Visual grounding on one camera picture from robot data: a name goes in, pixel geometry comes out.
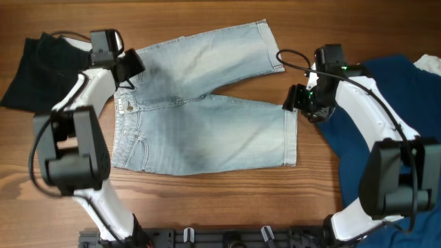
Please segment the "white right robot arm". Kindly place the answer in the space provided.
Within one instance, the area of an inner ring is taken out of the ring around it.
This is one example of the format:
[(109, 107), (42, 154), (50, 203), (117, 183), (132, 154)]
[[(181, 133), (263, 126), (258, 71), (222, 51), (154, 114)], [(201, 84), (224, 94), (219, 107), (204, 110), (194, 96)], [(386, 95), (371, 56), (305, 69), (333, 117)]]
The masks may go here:
[(381, 95), (373, 77), (317, 72), (307, 85), (290, 87), (283, 107), (300, 110), (311, 123), (333, 118), (340, 108), (368, 149), (356, 199), (324, 220), (325, 247), (348, 247), (385, 227), (409, 233), (418, 214), (435, 207), (440, 143), (409, 126)]

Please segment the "light blue denim shorts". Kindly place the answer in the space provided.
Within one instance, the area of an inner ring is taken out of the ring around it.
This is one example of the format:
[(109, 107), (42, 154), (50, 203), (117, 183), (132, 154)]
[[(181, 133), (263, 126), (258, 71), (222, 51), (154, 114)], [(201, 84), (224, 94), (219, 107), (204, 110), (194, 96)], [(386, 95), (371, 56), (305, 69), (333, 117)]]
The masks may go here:
[(297, 113), (215, 94), (283, 72), (266, 20), (179, 37), (138, 50), (145, 70), (114, 93), (112, 165), (186, 176), (297, 160)]

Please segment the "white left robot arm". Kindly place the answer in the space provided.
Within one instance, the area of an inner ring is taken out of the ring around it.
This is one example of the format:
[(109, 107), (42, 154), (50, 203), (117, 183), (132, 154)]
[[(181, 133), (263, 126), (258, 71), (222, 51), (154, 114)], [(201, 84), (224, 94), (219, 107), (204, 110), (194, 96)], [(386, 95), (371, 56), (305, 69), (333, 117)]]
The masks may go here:
[(99, 228), (102, 247), (151, 247), (135, 215), (110, 180), (111, 159), (98, 117), (120, 84), (144, 71), (135, 50), (91, 53), (68, 95), (47, 114), (34, 116), (28, 169), (34, 186), (51, 198), (72, 198)]

